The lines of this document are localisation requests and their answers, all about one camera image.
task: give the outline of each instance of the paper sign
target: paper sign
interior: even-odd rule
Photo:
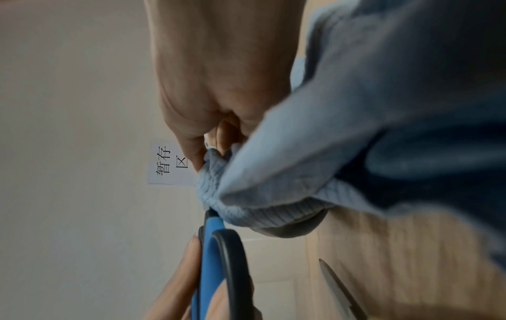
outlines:
[[[155,185],[196,186],[198,175],[179,145],[153,141],[150,147],[148,183]]]

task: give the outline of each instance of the scissor blade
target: scissor blade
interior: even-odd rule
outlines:
[[[341,280],[339,280],[330,266],[321,259],[319,262],[323,278],[330,288],[330,291],[332,291],[336,297],[338,309],[343,320],[367,320],[365,312],[360,308],[355,299],[353,299],[353,296],[349,293]]]

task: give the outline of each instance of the blue fabric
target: blue fabric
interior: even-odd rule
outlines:
[[[506,269],[505,15],[502,0],[319,11],[301,86],[242,148],[208,152],[201,200],[252,228],[298,228],[331,205],[445,210],[483,230]]]

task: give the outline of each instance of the scissors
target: scissors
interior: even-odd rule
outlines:
[[[337,308],[342,320],[381,320],[368,317],[329,265],[321,259],[319,262],[325,282],[337,300]]]
[[[253,292],[248,262],[241,238],[226,229],[213,209],[206,211],[199,228],[202,243],[200,283],[191,300],[191,320],[205,320],[211,299],[223,280],[227,280],[230,320],[253,320]]]

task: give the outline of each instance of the blue scissors handle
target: blue scissors handle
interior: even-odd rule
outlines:
[[[227,280],[230,319],[253,320],[254,307],[248,263],[242,241],[209,209],[199,229],[202,242],[200,285],[192,299],[192,320],[205,320],[211,299]]]

